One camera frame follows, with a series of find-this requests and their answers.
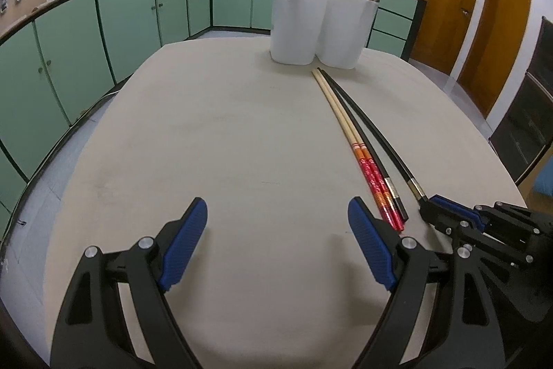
white table surface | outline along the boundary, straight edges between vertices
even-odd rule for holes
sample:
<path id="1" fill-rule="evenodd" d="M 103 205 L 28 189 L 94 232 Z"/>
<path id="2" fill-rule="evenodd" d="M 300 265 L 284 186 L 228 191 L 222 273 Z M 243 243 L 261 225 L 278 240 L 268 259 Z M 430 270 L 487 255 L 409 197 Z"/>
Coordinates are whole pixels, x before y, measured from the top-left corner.
<path id="1" fill-rule="evenodd" d="M 349 229 L 347 204 L 360 195 L 373 214 L 378 210 L 310 73 L 318 61 L 284 66 L 268 48 L 268 37 L 164 46 L 115 97 L 79 158 L 52 232 L 44 282 L 50 343 L 87 246 L 127 249 L 201 196 L 207 228 L 167 299 L 202 365 L 352 366 L 388 293 Z M 365 49 L 356 69 L 328 71 L 428 196 L 471 207 L 524 205 L 486 140 L 413 66 Z M 375 147 L 410 214 L 404 234 L 451 250 L 449 239 L 422 221 L 407 185 Z M 125 288 L 134 345 L 150 359 Z M 431 294 L 404 359 L 420 348 Z"/>

cabinet drawer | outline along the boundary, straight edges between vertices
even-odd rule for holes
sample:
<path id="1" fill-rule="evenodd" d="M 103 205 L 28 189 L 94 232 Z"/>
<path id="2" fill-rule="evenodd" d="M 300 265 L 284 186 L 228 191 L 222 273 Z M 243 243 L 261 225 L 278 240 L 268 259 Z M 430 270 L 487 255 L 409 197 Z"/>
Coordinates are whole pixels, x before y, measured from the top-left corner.
<path id="1" fill-rule="evenodd" d="M 367 47 L 369 49 L 381 50 L 382 52 L 388 52 L 397 57 L 401 57 L 403 48 L 405 47 L 405 41 L 401 38 L 396 38 L 395 36 L 386 35 L 377 30 L 373 30 Z"/>
<path id="2" fill-rule="evenodd" d="M 403 16 L 397 16 L 389 11 L 379 9 L 373 27 L 381 32 L 407 39 L 411 29 L 411 21 Z"/>
<path id="3" fill-rule="evenodd" d="M 380 7 L 408 18 L 415 16 L 417 0 L 381 0 Z"/>

metal screw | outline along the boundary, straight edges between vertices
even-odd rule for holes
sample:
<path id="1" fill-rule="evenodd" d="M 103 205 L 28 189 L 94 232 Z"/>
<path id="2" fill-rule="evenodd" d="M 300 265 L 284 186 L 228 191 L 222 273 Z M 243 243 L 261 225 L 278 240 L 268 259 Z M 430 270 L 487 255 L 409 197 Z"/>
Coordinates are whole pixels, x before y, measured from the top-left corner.
<path id="1" fill-rule="evenodd" d="M 150 249 L 154 245 L 154 238 L 150 236 L 145 236 L 138 241 L 138 246 L 140 249 Z"/>
<path id="2" fill-rule="evenodd" d="M 416 241 L 411 237 L 407 236 L 402 239 L 402 245 L 406 249 L 414 249 L 416 247 Z"/>
<path id="3" fill-rule="evenodd" d="M 96 246 L 88 246 L 85 250 L 85 257 L 92 258 L 98 253 L 98 248 Z"/>
<path id="4" fill-rule="evenodd" d="M 459 255 L 461 258 L 468 258 L 471 256 L 471 253 L 468 249 L 465 249 L 465 247 L 460 247 L 457 249 L 457 255 Z"/>

upper cabinet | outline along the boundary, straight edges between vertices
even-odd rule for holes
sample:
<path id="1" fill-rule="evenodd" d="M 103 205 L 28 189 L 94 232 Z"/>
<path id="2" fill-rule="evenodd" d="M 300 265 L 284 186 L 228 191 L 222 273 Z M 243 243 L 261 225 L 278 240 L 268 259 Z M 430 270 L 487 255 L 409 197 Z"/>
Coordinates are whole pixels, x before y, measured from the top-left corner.
<path id="1" fill-rule="evenodd" d="M 27 24 L 0 46 L 0 139 L 31 177 L 68 128 Z"/>
<path id="2" fill-rule="evenodd" d="M 94 0 L 70 0 L 35 20 L 57 96 L 71 123 L 113 88 Z"/>
<path id="3" fill-rule="evenodd" d="M 189 37 L 186 0 L 157 0 L 161 45 Z"/>
<path id="4" fill-rule="evenodd" d="M 211 26 L 210 0 L 188 0 L 187 6 L 190 36 Z"/>
<path id="5" fill-rule="evenodd" d="M 133 74 L 161 47 L 156 0 L 98 0 L 115 80 Z"/>

